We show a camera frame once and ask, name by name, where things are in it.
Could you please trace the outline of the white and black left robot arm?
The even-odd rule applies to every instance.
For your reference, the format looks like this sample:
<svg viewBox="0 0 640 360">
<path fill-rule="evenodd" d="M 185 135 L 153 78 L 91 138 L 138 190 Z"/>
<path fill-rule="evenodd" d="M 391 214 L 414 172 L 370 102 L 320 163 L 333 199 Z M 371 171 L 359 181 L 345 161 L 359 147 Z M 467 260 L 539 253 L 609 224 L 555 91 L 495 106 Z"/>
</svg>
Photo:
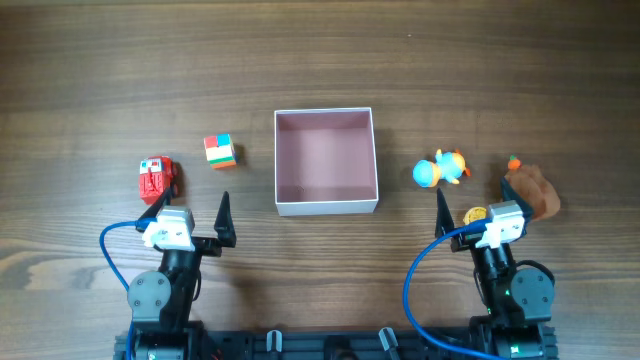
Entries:
<svg viewBox="0 0 640 360">
<path fill-rule="evenodd" d="M 190 319 L 202 285 L 201 261 L 233 248 L 230 197 L 222 195 L 214 222 L 216 235 L 195 236 L 191 210 L 170 204 L 168 189 L 140 216 L 135 227 L 146 246 L 162 254 L 157 270 L 134 278 L 127 290 L 132 310 L 120 359 L 220 359 L 222 353 L 200 321 Z"/>
</svg>

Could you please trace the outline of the blue and orange toy figure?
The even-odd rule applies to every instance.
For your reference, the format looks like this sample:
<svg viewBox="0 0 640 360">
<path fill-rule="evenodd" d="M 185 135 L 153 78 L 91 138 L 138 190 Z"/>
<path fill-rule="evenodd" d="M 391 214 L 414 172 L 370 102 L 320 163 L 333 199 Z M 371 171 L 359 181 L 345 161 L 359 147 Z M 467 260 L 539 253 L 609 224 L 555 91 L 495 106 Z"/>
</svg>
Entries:
<svg viewBox="0 0 640 360">
<path fill-rule="evenodd" d="M 471 175 L 471 170 L 467 167 L 466 160 L 458 149 L 446 153 L 438 149 L 434 159 L 434 162 L 420 160 L 414 166 L 412 176 L 420 187 L 434 187 L 440 180 L 445 180 L 450 184 L 458 184 L 462 175 Z"/>
</svg>

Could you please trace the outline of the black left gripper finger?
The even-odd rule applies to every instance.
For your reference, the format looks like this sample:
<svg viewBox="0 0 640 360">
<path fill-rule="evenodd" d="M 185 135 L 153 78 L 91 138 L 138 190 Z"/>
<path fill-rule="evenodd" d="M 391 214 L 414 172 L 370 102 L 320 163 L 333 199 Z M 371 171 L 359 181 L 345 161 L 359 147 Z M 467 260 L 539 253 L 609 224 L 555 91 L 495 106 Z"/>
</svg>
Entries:
<svg viewBox="0 0 640 360">
<path fill-rule="evenodd" d="M 156 220 L 156 217 L 163 206 L 170 205 L 174 198 L 174 191 L 167 188 L 162 195 L 135 221 L 135 228 L 138 232 L 144 232 L 148 225 Z"/>
<path fill-rule="evenodd" d="M 231 215 L 230 196 L 227 191 L 223 193 L 214 230 L 217 233 L 220 247 L 234 248 L 236 246 L 236 232 Z"/>
</svg>

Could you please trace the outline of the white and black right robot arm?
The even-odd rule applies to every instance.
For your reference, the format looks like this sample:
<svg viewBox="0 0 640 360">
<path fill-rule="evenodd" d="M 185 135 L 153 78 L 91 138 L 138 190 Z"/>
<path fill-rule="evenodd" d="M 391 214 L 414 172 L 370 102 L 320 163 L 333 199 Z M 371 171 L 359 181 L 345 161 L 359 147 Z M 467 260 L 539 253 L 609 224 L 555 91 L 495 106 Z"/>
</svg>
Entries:
<svg viewBox="0 0 640 360">
<path fill-rule="evenodd" d="M 451 250 L 471 254 L 487 314 L 471 318 L 467 328 L 444 329 L 436 338 L 506 359 L 557 359 L 555 329 L 547 325 L 555 296 L 552 272 L 533 260 L 515 261 L 509 243 L 478 247 L 481 238 L 479 231 L 465 231 L 453 237 Z"/>
</svg>

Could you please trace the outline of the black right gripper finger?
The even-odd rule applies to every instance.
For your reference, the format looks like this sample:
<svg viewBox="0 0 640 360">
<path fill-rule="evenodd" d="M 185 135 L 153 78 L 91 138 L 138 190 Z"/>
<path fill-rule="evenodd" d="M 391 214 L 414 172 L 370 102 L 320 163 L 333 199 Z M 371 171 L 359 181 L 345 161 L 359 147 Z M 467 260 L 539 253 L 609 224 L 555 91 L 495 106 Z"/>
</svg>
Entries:
<svg viewBox="0 0 640 360">
<path fill-rule="evenodd" d="M 440 238 L 455 229 L 455 223 L 452 218 L 449 206 L 446 202 L 443 191 L 438 188 L 437 192 L 437 216 L 435 237 Z"/>
<path fill-rule="evenodd" d="M 507 179 L 500 180 L 501 194 L 504 201 L 515 201 L 520 207 L 525 220 L 531 220 L 534 214 L 533 208 L 513 189 Z"/>
</svg>

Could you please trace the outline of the white box with pink interior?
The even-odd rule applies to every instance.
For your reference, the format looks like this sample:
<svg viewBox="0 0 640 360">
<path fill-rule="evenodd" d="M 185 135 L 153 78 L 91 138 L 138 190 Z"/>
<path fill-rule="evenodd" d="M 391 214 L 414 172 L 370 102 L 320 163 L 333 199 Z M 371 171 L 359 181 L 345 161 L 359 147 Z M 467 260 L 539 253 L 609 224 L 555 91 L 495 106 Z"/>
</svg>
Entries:
<svg viewBox="0 0 640 360">
<path fill-rule="evenodd" d="M 372 213 L 379 202 L 372 109 L 276 110 L 274 180 L 282 217 Z"/>
</svg>

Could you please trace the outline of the colourful puzzle cube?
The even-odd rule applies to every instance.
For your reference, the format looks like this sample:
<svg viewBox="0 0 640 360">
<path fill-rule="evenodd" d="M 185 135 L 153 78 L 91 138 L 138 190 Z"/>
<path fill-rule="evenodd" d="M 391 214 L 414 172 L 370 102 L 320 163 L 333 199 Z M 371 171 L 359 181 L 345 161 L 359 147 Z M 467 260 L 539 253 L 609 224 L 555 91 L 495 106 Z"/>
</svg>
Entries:
<svg viewBox="0 0 640 360">
<path fill-rule="evenodd" d="M 203 139 L 206 159 L 214 169 L 236 166 L 237 155 L 229 134 L 217 134 Z"/>
</svg>

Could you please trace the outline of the red toy robot car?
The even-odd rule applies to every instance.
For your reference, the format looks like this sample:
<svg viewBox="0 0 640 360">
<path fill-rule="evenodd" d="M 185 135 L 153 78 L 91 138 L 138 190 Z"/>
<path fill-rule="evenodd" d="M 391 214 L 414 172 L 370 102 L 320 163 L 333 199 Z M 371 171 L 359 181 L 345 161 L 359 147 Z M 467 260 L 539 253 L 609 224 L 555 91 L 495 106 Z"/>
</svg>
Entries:
<svg viewBox="0 0 640 360">
<path fill-rule="evenodd" d="M 139 166 L 139 195 L 146 205 L 152 205 L 167 190 L 172 197 L 178 196 L 178 168 L 168 156 L 152 156 L 141 161 Z"/>
</svg>

